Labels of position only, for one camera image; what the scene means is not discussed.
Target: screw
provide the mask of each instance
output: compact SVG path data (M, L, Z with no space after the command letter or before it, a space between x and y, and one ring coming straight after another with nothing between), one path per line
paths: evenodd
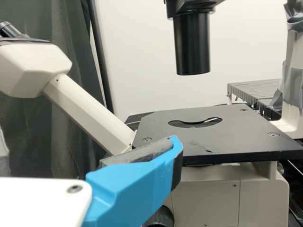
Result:
M150 142L152 139L150 137L144 137L142 139L143 142Z
M77 192L80 192L81 190L82 190L82 186L80 186L80 185L74 185L72 187L69 187L67 189L67 192L68 193L77 193Z
M279 133L276 133L276 132L269 132L267 133L268 136L272 136L272 137L277 137L277 136L280 136Z

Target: microscope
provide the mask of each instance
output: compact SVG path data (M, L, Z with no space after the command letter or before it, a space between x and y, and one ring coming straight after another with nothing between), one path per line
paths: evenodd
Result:
M210 71L209 17L222 2L165 1L174 26L177 74ZM298 32L303 2L289 0L284 7L286 64L303 69ZM290 101L301 97L295 89L301 76L287 73L284 78L283 93L289 99L283 100L280 121L268 122L246 104L158 111L136 119L134 147L170 134L184 146L181 182L164 202L176 227L288 226L289 185L277 171L277 161L303 156L301 145L292 140L303 138L302 109Z
M165 0L177 74L210 71L209 15L222 2ZM301 4L289 0L285 7L300 12ZM147 113L133 131L66 75L71 62L57 46L7 22L0 23L0 35L0 91L20 98L45 95L112 155L100 161L104 168L88 173L87 183L0 178L7 205L19 195L12 188L33 185L27 196L18 196L27 221L27 198L36 194L35 211L45 218L52 211L54 225L60 217L68 226L287 226L289 185L277 162L303 158L303 146L247 105ZM44 194L52 191L57 194L47 200L51 206L41 212ZM51 209L56 201L62 207Z

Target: gray tape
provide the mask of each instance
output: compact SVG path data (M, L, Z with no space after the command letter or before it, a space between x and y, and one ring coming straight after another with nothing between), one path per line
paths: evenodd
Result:
M287 28L297 32L303 32L303 1L302 0L289 0L284 5Z
M284 5L287 17L287 51L282 80L269 106L279 108L282 101L303 109L303 0Z

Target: black stage plate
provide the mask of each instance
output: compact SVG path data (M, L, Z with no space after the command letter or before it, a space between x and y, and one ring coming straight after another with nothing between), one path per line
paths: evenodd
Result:
M171 135L183 143L184 166L303 158L300 144L245 104L154 112L141 119L133 146Z

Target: black objective lens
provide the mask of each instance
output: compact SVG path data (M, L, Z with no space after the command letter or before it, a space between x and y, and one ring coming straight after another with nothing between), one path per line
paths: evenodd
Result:
M9 22L0 23L0 35L3 37L17 38L22 35L13 25Z
M177 74L209 72L209 14L187 13L173 19Z

